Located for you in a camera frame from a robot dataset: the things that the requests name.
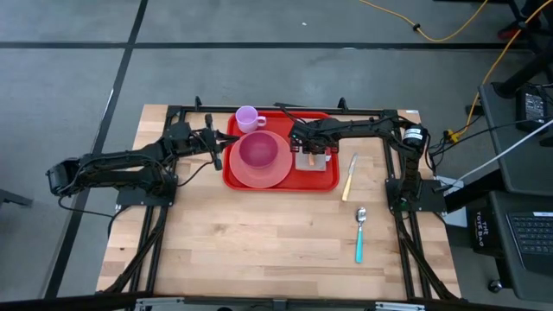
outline laptop keyboard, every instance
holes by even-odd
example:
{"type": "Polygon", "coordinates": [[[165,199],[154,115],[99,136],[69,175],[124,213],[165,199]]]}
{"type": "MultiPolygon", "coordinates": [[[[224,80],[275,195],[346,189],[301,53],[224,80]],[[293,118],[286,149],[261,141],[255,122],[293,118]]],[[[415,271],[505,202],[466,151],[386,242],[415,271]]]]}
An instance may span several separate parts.
{"type": "Polygon", "coordinates": [[[553,255],[553,217],[510,214],[509,220],[521,253],[553,255]]]}

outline cup handle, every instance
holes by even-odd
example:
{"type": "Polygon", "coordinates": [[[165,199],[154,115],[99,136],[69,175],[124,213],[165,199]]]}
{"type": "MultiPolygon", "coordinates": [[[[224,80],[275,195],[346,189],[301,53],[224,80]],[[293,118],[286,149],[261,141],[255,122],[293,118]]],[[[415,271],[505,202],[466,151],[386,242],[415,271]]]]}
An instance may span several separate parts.
{"type": "Polygon", "coordinates": [[[257,126],[265,126],[267,124],[266,117],[257,117],[257,126]]]}

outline gray floor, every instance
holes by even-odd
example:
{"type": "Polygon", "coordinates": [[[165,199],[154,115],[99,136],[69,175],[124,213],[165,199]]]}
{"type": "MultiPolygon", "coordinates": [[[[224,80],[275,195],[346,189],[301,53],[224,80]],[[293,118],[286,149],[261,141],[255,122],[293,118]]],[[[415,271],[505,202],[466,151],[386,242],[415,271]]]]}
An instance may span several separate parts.
{"type": "MultiPolygon", "coordinates": [[[[474,3],[378,1],[447,35],[474,12],[474,3]]],[[[0,0],[0,41],[126,41],[138,0],[0,0]]],[[[497,41],[512,19],[490,4],[456,42],[497,41]]],[[[150,1],[139,41],[423,42],[410,26],[357,1],[150,1]]],[[[67,213],[56,206],[44,176],[53,164],[88,152],[123,51],[0,49],[0,188],[35,199],[0,211],[0,301],[41,296],[67,213]]],[[[497,51],[385,50],[135,50],[105,151],[128,149],[144,104],[270,105],[275,101],[330,107],[417,109],[434,137],[465,123],[464,105],[497,51]]],[[[509,53],[494,79],[520,68],[530,54],[509,53]]],[[[486,128],[480,120],[471,132],[486,128]]],[[[447,154],[440,175],[458,177],[493,156],[488,136],[447,154]]],[[[93,190],[86,208],[113,213],[115,192],[93,190]]],[[[85,216],[60,295],[91,294],[106,243],[107,219],[85,216]]],[[[449,230],[461,292],[469,301],[524,308],[510,290],[494,295],[486,282],[497,271],[475,255],[466,232],[449,230]]]]}

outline wooden knife handle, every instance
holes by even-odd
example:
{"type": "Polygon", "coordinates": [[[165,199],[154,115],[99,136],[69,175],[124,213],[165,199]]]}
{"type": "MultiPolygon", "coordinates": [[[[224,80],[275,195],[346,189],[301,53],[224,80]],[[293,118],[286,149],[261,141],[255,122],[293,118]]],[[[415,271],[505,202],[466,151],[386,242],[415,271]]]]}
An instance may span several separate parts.
{"type": "Polygon", "coordinates": [[[342,200],[347,201],[347,196],[349,195],[349,188],[352,186],[352,175],[350,174],[347,177],[346,186],[344,187],[344,193],[342,194],[342,200]]]}

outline metal spoon head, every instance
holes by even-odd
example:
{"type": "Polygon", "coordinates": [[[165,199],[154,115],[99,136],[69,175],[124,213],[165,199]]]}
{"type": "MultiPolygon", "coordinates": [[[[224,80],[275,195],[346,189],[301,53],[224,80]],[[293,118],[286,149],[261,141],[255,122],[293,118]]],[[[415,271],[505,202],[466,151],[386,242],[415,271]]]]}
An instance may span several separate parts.
{"type": "Polygon", "coordinates": [[[357,210],[357,214],[355,215],[355,218],[357,222],[363,223],[366,220],[366,209],[364,207],[360,207],[357,210]]]}

